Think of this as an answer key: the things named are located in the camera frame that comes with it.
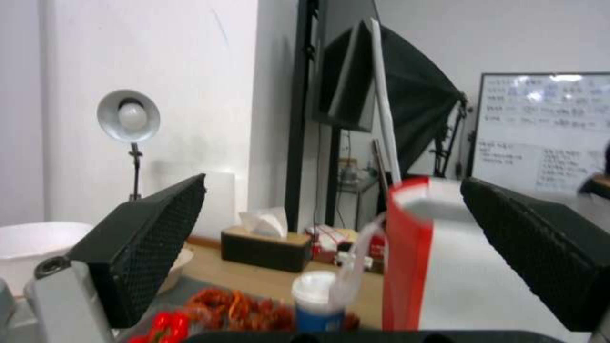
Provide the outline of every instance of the red chili pepper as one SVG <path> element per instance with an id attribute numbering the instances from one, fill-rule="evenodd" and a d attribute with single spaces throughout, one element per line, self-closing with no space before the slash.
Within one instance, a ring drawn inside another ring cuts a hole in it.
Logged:
<path id="1" fill-rule="evenodd" d="M 169 312 L 159 312 L 157 313 L 152 322 L 152 327 L 158 329 L 166 329 L 170 326 L 172 317 L 173 316 Z"/>
<path id="2" fill-rule="evenodd" d="M 129 343 L 148 343 L 147 336 L 137 336 L 129 339 Z"/>
<path id="3" fill-rule="evenodd" d="M 175 312 L 171 317 L 170 333 L 171 337 L 174 337 L 179 341 L 188 337 L 188 325 L 189 320 L 186 314 L 181 312 Z"/>
<path id="4" fill-rule="evenodd" d="M 165 335 L 166 330 L 167 329 L 151 328 L 150 331 L 148 331 L 147 342 L 157 343 L 159 339 Z"/>
<path id="5" fill-rule="evenodd" d="M 159 339 L 159 343 L 180 343 L 180 340 L 172 336 L 165 336 Z"/>
<path id="6" fill-rule="evenodd" d="M 182 312 L 175 312 L 171 316 L 170 328 L 181 328 L 188 329 L 189 319 L 188 316 Z"/>

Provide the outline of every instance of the whiteboard frame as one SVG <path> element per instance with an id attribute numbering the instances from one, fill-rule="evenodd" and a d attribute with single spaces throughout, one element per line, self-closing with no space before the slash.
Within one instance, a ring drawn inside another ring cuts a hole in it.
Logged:
<path id="1" fill-rule="evenodd" d="M 476 104 L 476 123 L 475 131 L 470 145 L 470 155 L 468 157 L 468 167 L 466 168 L 466 176 L 472 177 L 472 173 L 475 171 L 476 161 L 476 144 L 479 139 L 479 122 L 481 121 L 481 101 L 483 96 L 483 81 L 486 76 L 559 76 L 559 75 L 582 75 L 582 76 L 610 76 L 610 71 L 562 71 L 562 72 L 535 72 L 535 73 L 481 73 L 481 80 L 479 82 L 479 100 Z"/>

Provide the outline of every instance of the paper cup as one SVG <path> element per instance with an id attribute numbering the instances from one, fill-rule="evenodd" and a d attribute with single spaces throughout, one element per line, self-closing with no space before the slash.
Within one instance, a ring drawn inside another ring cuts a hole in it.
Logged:
<path id="1" fill-rule="evenodd" d="M 301 332 L 341 329 L 345 308 L 329 304 L 328 292 L 335 281 L 332 272 L 303 273 L 292 283 L 295 299 L 296 328 Z"/>

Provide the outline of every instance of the white basin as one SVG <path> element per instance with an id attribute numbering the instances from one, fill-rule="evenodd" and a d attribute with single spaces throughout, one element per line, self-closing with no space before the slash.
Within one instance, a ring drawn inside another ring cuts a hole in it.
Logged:
<path id="1" fill-rule="evenodd" d="M 91 229 L 92 225 L 72 222 L 0 227 L 0 278 L 13 295 L 23 295 L 23 287 L 34 277 L 38 263 L 63 255 Z"/>

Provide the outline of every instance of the lamp stand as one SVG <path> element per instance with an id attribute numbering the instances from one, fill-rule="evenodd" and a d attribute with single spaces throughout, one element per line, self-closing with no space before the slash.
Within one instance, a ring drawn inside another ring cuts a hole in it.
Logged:
<path id="1" fill-rule="evenodd" d="M 141 199 L 142 196 L 138 194 L 138 176 L 140 174 L 140 157 L 142 153 L 138 150 L 138 143 L 131 143 L 131 151 L 129 155 L 134 157 L 134 193 L 129 195 L 129 201 L 135 201 Z"/>

